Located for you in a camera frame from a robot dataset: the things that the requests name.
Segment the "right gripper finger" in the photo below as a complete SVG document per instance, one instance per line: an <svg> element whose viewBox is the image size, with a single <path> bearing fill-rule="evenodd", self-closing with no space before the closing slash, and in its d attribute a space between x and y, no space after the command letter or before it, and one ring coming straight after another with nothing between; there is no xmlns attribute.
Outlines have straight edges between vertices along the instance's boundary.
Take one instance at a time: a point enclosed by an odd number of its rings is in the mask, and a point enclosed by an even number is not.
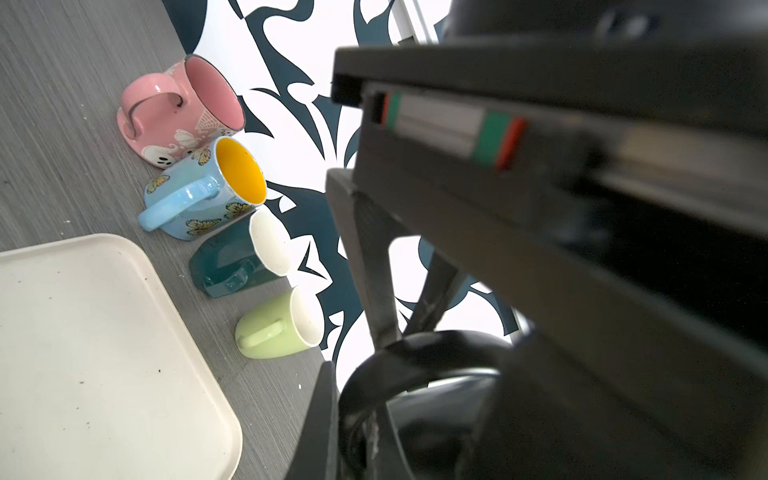
<svg viewBox="0 0 768 480"><path fill-rule="evenodd" d="M326 361L319 369L285 480L333 480L338 477L338 395L334 363Z"/></svg>

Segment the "black mug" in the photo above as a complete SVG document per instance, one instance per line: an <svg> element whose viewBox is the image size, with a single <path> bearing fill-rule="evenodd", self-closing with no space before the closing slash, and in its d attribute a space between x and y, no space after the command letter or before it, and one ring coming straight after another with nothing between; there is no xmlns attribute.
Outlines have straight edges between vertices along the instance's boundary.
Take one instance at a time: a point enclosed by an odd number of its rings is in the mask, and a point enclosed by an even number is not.
<svg viewBox="0 0 768 480"><path fill-rule="evenodd" d="M674 410L679 433L540 336L421 333L374 353L339 399L354 479L763 479L767 399L731 388Z"/></svg>

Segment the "dark green mug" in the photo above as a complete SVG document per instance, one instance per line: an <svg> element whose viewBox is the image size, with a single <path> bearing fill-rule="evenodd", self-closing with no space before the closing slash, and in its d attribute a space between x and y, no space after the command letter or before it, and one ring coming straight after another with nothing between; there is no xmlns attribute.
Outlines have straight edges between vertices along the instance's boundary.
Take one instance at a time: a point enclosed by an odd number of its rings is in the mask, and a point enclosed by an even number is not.
<svg viewBox="0 0 768 480"><path fill-rule="evenodd" d="M286 227L261 208L205 240L188 267L199 291L220 298L284 278L297 261Z"/></svg>

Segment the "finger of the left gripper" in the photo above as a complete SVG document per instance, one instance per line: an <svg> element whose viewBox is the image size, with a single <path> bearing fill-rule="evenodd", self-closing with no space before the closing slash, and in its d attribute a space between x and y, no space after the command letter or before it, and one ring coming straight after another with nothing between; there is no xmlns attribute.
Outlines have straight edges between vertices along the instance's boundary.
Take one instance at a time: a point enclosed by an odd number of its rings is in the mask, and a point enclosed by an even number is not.
<svg viewBox="0 0 768 480"><path fill-rule="evenodd" d="M350 170L327 172L326 198L345 247L374 348L381 350L404 334L433 331L468 274L435 252L410 323L402 332L398 326L389 246L393 240L413 233L360 191Z"/></svg>

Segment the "pink floral mug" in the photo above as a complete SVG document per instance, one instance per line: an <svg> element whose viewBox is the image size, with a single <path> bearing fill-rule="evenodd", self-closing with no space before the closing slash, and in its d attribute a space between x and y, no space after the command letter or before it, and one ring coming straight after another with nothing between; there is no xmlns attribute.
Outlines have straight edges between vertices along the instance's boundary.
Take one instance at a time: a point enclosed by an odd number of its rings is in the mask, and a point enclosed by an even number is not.
<svg viewBox="0 0 768 480"><path fill-rule="evenodd" d="M205 58L190 54L163 73L130 83L116 121L139 157L165 169L216 138L243 130L245 114L223 74Z"/></svg>

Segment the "light green mug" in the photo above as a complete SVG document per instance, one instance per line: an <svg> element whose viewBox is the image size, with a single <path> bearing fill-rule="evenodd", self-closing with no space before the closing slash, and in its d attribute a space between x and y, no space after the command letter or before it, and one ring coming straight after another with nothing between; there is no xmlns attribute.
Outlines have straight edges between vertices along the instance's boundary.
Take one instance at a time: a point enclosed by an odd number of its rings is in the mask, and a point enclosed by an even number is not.
<svg viewBox="0 0 768 480"><path fill-rule="evenodd" d="M250 359L273 359L317 347L324 314L314 293L297 286L260 304L237 322L234 340Z"/></svg>

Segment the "light blue mug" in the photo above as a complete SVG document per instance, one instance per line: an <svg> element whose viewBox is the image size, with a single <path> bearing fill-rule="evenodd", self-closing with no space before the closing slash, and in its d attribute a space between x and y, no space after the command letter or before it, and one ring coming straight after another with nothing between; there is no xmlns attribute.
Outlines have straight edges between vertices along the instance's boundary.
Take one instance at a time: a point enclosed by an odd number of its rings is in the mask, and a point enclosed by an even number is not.
<svg viewBox="0 0 768 480"><path fill-rule="evenodd" d="M144 189L143 230L192 241L260 207L262 168L239 141L222 136L167 168Z"/></svg>

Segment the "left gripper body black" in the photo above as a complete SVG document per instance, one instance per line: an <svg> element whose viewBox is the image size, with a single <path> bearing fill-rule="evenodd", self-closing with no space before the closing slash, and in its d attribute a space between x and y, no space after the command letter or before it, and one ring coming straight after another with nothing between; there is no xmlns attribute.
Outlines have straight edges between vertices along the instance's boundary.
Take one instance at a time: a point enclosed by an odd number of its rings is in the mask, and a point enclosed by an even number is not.
<svg viewBox="0 0 768 480"><path fill-rule="evenodd" d="M435 252L468 274L400 340L538 335L679 433L717 389L767 399L765 2L456 1L436 44L338 49L331 91L413 233L399 329Z"/></svg>

